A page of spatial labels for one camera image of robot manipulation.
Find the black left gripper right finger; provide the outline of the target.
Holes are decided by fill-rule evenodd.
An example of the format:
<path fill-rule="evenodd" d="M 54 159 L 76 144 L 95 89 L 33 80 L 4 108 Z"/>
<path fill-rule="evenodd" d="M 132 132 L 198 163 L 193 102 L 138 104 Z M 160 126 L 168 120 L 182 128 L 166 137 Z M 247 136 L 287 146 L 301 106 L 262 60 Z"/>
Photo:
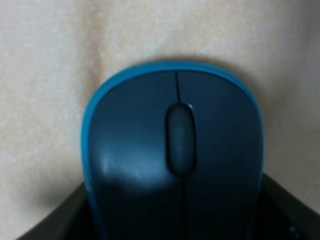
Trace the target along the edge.
<path fill-rule="evenodd" d="M 318 240 L 320 215 L 263 175 L 259 200 L 261 240 Z"/>

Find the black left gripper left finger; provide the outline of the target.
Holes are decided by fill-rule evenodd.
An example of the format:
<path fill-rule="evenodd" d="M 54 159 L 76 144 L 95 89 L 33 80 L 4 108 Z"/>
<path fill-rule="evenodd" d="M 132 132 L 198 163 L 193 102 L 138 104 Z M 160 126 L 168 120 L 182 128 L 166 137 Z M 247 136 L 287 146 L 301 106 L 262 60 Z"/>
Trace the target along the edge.
<path fill-rule="evenodd" d="M 20 240 L 90 240 L 92 213 L 85 184 L 79 185 L 52 213 Z"/>

